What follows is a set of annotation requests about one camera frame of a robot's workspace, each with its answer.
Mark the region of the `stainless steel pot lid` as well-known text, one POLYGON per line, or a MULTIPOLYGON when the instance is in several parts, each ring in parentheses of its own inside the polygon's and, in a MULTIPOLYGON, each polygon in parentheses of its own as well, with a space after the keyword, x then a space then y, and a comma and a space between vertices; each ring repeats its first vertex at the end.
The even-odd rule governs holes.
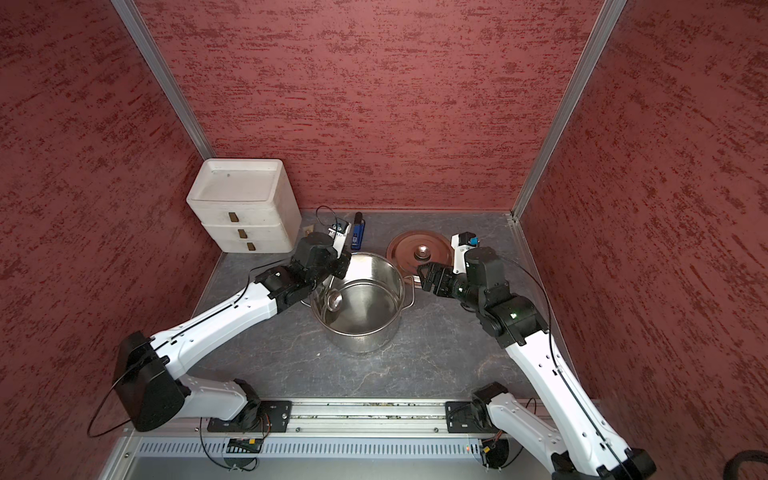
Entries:
POLYGON ((449 240, 437 232, 412 230, 389 243, 386 258, 404 277, 412 277, 419 283, 418 268, 430 262, 452 265, 453 248, 449 240))

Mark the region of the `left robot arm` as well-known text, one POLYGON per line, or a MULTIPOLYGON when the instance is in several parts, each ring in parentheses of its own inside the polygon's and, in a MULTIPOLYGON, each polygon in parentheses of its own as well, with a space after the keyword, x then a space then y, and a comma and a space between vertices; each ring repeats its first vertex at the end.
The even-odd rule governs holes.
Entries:
POLYGON ((351 261, 349 230, 340 225, 302 238, 288 260, 270 263, 231 298, 150 337, 119 346, 114 390, 138 432, 181 418, 218 419, 248 432, 262 426, 261 400, 244 380, 199 379, 190 369, 243 331, 307 300, 326 279, 343 277, 351 261))

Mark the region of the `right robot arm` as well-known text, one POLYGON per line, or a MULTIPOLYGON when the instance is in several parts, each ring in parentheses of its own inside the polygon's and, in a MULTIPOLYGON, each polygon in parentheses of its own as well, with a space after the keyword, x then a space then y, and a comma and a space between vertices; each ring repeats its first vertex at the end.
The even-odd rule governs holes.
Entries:
POLYGON ((526 297, 511 291, 502 259, 490 247, 471 247, 454 265, 418 268, 421 287, 453 298, 515 362, 552 421, 530 412, 498 383, 474 394, 480 419, 513 437, 554 479, 648 479, 650 454, 633 448, 610 426, 575 378, 551 337, 551 326, 526 297))

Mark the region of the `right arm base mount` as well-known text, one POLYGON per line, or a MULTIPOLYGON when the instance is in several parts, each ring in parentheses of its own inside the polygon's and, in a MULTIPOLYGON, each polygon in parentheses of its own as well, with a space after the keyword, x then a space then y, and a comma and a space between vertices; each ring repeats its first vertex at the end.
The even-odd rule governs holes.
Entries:
POLYGON ((469 401, 448 401, 445 403, 445 418, 449 433, 495 434, 498 429, 491 421, 489 405, 491 400, 508 393, 498 382, 492 382, 475 390, 469 401))

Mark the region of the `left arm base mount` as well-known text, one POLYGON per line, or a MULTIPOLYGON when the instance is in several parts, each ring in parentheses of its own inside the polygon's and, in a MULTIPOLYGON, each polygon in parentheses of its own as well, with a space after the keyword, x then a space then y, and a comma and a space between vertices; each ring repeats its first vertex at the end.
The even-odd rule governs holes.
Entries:
POLYGON ((213 433, 260 432, 264 437, 269 433, 285 433, 291 418, 293 403, 288 400, 262 400, 255 390, 242 379, 235 379, 245 393, 246 404, 232 420, 211 418, 207 431, 213 433))

